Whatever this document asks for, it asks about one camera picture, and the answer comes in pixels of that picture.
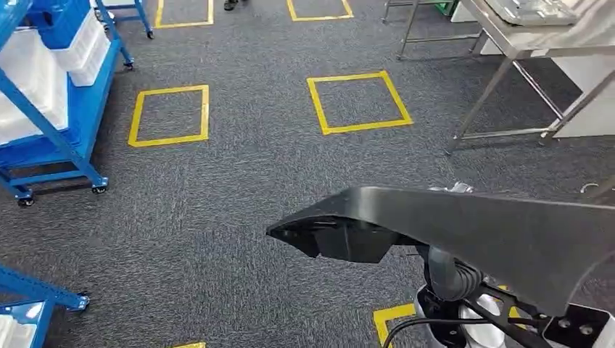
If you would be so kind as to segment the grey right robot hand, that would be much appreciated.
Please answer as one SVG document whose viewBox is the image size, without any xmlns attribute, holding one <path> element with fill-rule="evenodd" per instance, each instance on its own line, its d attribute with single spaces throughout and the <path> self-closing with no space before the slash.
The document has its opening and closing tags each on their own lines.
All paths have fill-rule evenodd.
<svg viewBox="0 0 615 348">
<path fill-rule="evenodd" d="M 473 193 L 474 187 L 468 185 L 467 183 L 458 181 L 454 183 L 451 187 L 432 186 L 432 187 L 429 187 L 429 190 L 430 191 L 453 192 L 453 193 Z"/>
</svg>

